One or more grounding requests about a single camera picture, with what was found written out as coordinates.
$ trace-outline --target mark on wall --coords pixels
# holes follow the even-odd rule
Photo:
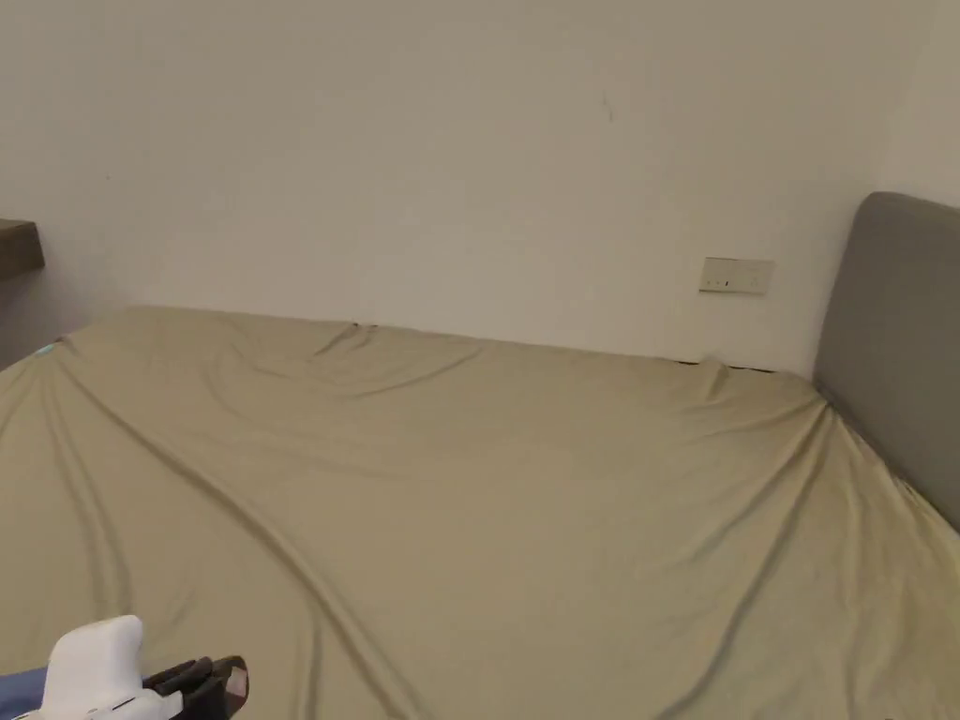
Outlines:
[[[607,93],[603,94],[603,107],[607,111],[608,119],[613,122],[613,106],[610,104],[610,98],[607,97]]]

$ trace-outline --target beige bed sheet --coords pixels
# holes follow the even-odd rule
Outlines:
[[[794,376],[138,308],[0,422],[0,672],[136,612],[248,720],[960,717],[960,539]]]

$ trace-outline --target upholstered headboard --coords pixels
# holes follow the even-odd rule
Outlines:
[[[960,529],[960,210],[893,193],[867,198],[814,380]]]

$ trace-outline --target wall outlet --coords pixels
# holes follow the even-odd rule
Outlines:
[[[700,292],[766,295],[773,273],[772,260],[708,257],[704,260],[704,271],[700,276]]]

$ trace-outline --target white plastic device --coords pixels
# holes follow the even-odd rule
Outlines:
[[[139,654],[143,623],[135,615],[84,625],[61,637],[50,654],[39,710],[15,720],[170,720],[183,696],[143,687]]]

